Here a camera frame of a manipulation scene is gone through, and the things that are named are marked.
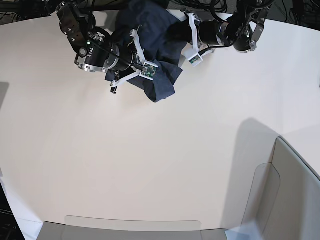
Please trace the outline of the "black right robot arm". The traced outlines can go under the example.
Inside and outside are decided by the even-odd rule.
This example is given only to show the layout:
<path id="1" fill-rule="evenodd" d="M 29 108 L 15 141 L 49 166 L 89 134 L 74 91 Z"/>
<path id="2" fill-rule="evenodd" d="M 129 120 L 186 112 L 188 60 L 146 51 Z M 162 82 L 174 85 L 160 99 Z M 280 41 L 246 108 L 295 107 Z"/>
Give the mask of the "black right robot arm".
<path id="1" fill-rule="evenodd" d="M 111 72 L 111 93 L 136 77 L 153 80 L 158 65 L 146 60 L 137 29 L 128 31 L 127 44 L 121 43 L 116 34 L 97 27 L 94 15 L 81 9 L 76 0 L 59 3 L 56 14 L 61 32 L 76 53 L 74 64 L 88 73 Z"/>

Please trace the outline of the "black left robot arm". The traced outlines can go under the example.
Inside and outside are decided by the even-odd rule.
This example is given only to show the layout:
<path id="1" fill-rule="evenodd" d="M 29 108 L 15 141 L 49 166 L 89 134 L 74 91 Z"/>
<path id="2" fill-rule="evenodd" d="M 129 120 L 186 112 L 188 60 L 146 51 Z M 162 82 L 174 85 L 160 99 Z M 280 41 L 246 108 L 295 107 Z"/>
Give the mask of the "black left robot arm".
<path id="1" fill-rule="evenodd" d="M 184 11 L 186 20 L 182 21 L 185 32 L 191 37 L 190 45 L 182 56 L 196 67 L 204 61 L 203 57 L 216 49 L 233 47 L 240 53 L 255 51 L 265 29 L 265 21 L 274 4 L 273 0 L 238 0 L 236 11 L 227 19 L 219 17 L 215 1 L 208 8 L 213 20 L 202 20 L 196 13 Z"/>

